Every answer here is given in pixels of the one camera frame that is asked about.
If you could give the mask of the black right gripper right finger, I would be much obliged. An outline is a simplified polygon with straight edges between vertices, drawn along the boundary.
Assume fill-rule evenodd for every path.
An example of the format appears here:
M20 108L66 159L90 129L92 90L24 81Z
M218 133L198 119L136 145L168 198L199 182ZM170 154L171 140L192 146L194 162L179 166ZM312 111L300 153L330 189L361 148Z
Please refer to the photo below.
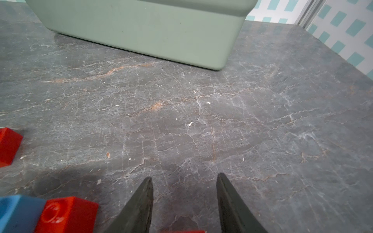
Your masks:
M217 175L220 227L223 233L266 233L224 173Z

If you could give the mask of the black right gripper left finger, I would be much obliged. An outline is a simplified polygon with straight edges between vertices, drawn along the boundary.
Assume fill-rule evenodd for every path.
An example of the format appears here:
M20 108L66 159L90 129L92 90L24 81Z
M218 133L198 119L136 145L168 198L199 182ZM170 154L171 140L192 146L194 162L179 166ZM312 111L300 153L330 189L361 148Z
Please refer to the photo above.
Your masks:
M106 233L148 233L153 210L153 183L147 177L123 207Z

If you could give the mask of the blue red lego assembly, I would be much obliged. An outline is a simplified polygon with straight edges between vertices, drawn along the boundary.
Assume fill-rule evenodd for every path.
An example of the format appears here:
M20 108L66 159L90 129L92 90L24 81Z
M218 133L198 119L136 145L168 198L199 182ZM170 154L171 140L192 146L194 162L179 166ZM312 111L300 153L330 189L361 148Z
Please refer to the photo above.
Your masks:
M1 197L2 233L92 233L99 205L78 197Z

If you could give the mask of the red long lego brick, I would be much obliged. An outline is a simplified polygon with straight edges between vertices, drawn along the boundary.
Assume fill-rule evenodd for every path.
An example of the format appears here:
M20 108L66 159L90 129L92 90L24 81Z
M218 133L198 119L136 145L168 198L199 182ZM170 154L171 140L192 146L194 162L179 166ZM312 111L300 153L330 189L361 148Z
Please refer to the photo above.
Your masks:
M1 128L1 168L12 165L22 140L23 136L10 128Z

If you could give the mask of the green plastic storage box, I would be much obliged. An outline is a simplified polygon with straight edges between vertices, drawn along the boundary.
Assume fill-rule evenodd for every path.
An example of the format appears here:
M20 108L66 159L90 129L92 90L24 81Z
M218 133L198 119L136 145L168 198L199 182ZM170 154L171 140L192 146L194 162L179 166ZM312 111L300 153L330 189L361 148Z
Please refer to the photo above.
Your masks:
M28 1L51 31L221 70L256 1Z

